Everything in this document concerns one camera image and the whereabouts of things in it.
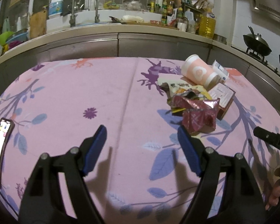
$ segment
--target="green bowl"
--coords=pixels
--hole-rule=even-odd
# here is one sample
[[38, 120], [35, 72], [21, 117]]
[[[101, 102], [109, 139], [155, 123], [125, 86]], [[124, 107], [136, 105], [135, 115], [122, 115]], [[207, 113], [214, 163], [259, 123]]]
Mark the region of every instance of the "green bowl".
[[0, 35], [0, 45], [4, 46], [8, 37], [12, 36], [15, 32], [7, 31]]

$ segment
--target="white tile backsplash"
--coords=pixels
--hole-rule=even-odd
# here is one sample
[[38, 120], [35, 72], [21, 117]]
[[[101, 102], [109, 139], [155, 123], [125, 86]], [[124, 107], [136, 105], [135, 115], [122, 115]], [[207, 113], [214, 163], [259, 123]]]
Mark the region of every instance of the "white tile backsplash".
[[251, 11], [250, 0], [237, 0], [236, 20], [232, 45], [243, 51], [247, 46], [244, 43], [243, 35], [249, 34], [250, 25], [254, 32], [261, 34], [262, 38], [269, 44], [272, 53], [265, 57], [269, 64], [280, 71], [280, 23], [269, 17]]

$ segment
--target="floral tablecloth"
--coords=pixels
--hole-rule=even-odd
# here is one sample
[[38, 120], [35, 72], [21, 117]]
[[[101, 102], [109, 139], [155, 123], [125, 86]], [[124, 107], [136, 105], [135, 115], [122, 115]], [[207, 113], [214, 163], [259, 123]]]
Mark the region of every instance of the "floral tablecloth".
[[[157, 79], [159, 73], [180, 75], [183, 63], [65, 60], [20, 75], [0, 97], [0, 118], [15, 122], [5, 151], [1, 193], [18, 211], [39, 156], [64, 154], [103, 124], [107, 142], [85, 182], [105, 222], [179, 223], [199, 178], [190, 171], [177, 140], [181, 117], [169, 112]], [[255, 138], [253, 129], [280, 132], [280, 116], [241, 73], [229, 72], [226, 84], [236, 91], [234, 102], [214, 132], [197, 137], [221, 154], [242, 152], [265, 196], [275, 181], [280, 152]], [[218, 210], [223, 183], [221, 174], [209, 216]], [[75, 216], [62, 176], [60, 185], [66, 211]]]

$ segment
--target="detergent jug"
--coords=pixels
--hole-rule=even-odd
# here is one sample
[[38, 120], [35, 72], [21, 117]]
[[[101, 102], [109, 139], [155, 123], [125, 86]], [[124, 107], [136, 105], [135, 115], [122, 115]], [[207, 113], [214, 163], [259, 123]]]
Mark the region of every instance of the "detergent jug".
[[62, 13], [63, 0], [51, 0], [49, 4], [49, 19], [59, 17]]

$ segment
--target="blue gripper pad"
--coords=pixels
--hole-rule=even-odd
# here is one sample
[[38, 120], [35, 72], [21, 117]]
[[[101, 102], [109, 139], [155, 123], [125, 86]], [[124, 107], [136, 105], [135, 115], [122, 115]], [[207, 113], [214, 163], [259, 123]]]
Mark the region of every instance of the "blue gripper pad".
[[93, 136], [93, 142], [89, 151], [85, 155], [83, 173], [86, 176], [89, 172], [93, 171], [94, 166], [99, 158], [103, 146], [107, 139], [107, 128], [103, 125], [99, 127]]
[[186, 156], [191, 171], [196, 173], [198, 177], [201, 177], [202, 169], [200, 165], [200, 156], [195, 151], [190, 141], [190, 137], [188, 136], [188, 133], [186, 132], [186, 129], [184, 127], [180, 126], [178, 128], [177, 138], [184, 152], [184, 155]]

